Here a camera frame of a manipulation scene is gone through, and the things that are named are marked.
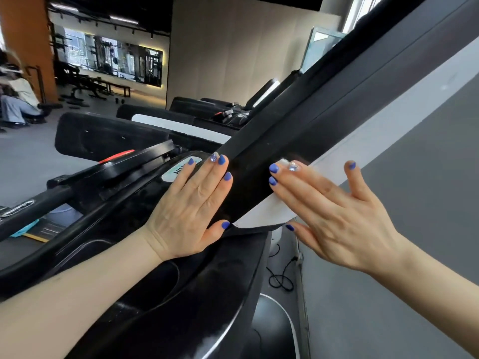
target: white wall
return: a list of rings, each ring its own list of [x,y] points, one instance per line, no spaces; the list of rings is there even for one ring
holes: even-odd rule
[[[163,71],[161,78],[161,87],[150,86],[148,84],[137,83],[126,79],[121,79],[120,84],[125,84],[130,86],[134,90],[138,90],[149,95],[166,99],[166,89],[168,84],[168,63],[170,57],[169,37],[162,35],[153,35],[153,38],[151,38],[150,33],[138,30],[135,30],[135,35],[133,35],[131,33],[131,29],[128,28],[118,26],[117,30],[115,30],[113,25],[104,24],[101,22],[98,23],[97,27],[95,26],[95,22],[93,21],[82,21],[81,23],[79,23],[77,18],[68,15],[63,15],[62,19],[60,17],[60,14],[55,12],[49,12],[49,17],[52,23],[54,23],[55,25],[63,26],[67,29],[83,31],[88,34],[104,36],[106,38],[116,39],[119,41],[128,42],[130,44],[136,44],[155,50],[161,50],[163,52]],[[82,71],[82,73],[83,72],[94,77],[102,77],[102,79],[111,81],[113,83],[119,83],[119,80],[116,77],[111,77],[105,74],[91,71]]]
[[[340,21],[256,0],[174,0],[167,105],[176,96],[245,103],[299,69],[313,26]]]

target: fingernail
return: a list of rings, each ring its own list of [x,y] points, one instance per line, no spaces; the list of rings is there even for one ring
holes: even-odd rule
[[[218,153],[213,152],[213,154],[210,156],[210,160],[211,162],[216,162],[216,160],[218,160]]]
[[[292,161],[292,162],[289,163],[288,170],[289,171],[298,171],[299,170],[299,165],[297,163],[295,163],[294,161]]]
[[[276,174],[276,173],[279,171],[279,166],[276,165],[276,164],[271,164],[271,165],[270,165],[270,171],[271,171],[273,174]]]

